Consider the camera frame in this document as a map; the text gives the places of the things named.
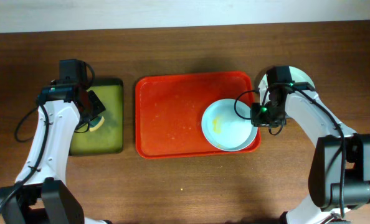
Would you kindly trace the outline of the yellow green sponge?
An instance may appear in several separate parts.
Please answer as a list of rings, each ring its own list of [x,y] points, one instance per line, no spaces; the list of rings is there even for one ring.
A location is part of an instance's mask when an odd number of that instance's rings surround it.
[[[89,131],[94,132],[98,128],[100,128],[105,122],[105,118],[103,116],[97,116],[89,122]]]

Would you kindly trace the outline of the green plate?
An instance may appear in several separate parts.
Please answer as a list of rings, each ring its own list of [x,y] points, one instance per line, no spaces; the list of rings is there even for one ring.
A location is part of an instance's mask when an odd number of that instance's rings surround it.
[[[313,83],[312,79],[302,70],[299,68],[289,66],[290,67],[290,72],[293,78],[293,83],[286,83],[286,84],[296,84],[296,83],[307,83],[309,86],[312,87],[312,90],[315,90],[315,84]],[[259,91],[265,91],[269,86],[267,83],[267,70],[270,68],[266,69],[262,73],[262,75],[259,76],[259,79],[257,79],[255,86],[259,89]]]

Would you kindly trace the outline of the light blue plate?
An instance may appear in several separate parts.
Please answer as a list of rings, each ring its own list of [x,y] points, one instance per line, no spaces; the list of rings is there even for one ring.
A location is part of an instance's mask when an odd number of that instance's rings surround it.
[[[249,119],[250,106],[235,99],[218,100],[202,115],[202,133],[212,146],[221,151],[241,151],[257,139],[258,128]]]

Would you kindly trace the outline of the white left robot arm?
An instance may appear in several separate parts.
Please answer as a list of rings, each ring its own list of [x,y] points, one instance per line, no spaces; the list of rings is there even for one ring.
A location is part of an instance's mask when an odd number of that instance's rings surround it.
[[[26,162],[12,186],[0,188],[6,223],[95,223],[66,186],[72,137],[81,119],[105,110],[94,91],[47,86],[36,99],[38,123]]]

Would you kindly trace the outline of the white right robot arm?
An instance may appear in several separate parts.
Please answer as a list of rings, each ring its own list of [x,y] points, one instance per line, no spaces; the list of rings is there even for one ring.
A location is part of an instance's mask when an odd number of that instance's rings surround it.
[[[283,212],[280,223],[343,222],[347,212],[370,204],[370,134],[343,124],[307,82],[261,82],[252,124],[283,128],[294,119],[314,144],[308,196]]]

